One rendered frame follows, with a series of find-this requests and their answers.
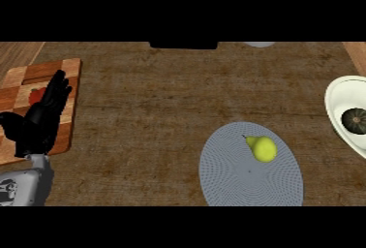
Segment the red vegetable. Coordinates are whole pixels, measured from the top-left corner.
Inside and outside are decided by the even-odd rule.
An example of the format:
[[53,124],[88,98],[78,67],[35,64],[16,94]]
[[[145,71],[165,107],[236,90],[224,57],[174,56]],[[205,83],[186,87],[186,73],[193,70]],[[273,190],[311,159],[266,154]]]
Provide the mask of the red vegetable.
[[28,95],[28,104],[32,105],[41,101],[43,95],[46,92],[46,88],[41,87],[38,89],[32,88]]

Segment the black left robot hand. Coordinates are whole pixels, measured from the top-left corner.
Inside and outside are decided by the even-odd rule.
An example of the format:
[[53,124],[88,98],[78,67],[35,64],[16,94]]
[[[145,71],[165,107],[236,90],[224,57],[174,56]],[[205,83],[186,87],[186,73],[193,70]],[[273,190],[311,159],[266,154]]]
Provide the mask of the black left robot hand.
[[50,152],[71,90],[66,73],[59,70],[49,81],[41,100],[31,105],[25,116],[0,112],[0,127],[6,138],[16,143],[18,158]]

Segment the checkered wooden cutting board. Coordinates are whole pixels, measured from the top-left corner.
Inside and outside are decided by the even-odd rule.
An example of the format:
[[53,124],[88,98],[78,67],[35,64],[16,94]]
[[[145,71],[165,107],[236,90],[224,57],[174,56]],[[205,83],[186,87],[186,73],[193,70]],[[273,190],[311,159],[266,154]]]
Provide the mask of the checkered wooden cutting board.
[[[25,116],[31,107],[28,104],[31,89],[46,88],[59,70],[66,73],[68,85],[72,87],[72,90],[68,94],[68,102],[60,116],[57,137],[49,155],[65,153],[69,150],[80,68],[80,58],[18,67],[9,70],[3,83],[0,84],[0,112],[9,111]],[[24,158],[15,156],[15,149],[16,143],[6,138],[3,128],[0,127],[0,166],[24,161]]]

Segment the white bowl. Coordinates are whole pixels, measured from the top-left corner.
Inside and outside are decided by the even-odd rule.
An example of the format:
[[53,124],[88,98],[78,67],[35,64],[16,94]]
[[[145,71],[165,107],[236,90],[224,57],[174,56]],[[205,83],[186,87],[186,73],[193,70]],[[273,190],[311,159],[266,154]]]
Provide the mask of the white bowl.
[[325,108],[336,134],[366,159],[366,134],[354,134],[342,124],[342,115],[347,110],[366,110],[366,77],[344,76],[331,82],[325,93]]

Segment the grey oval placemat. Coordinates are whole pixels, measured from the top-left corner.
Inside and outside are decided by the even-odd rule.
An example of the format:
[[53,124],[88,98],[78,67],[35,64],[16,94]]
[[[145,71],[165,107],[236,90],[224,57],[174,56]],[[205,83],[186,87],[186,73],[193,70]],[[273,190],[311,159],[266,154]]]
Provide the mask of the grey oval placemat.
[[[245,137],[267,136],[277,156],[258,162]],[[207,139],[201,163],[201,186],[209,206],[301,206],[302,176],[291,148],[280,137],[252,122],[232,122]]]

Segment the dark green round squash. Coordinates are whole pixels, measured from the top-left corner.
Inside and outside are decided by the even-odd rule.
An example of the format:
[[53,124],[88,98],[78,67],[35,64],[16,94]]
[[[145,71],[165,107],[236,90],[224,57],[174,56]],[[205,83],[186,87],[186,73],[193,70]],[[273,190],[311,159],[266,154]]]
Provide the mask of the dark green round squash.
[[366,109],[351,108],[342,113],[342,126],[356,135],[366,135]]

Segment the black appliance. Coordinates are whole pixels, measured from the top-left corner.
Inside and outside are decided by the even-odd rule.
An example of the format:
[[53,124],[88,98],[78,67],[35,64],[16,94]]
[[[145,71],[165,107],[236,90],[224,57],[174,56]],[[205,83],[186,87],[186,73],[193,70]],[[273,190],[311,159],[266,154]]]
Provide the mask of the black appliance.
[[152,48],[217,49],[218,42],[149,42]]

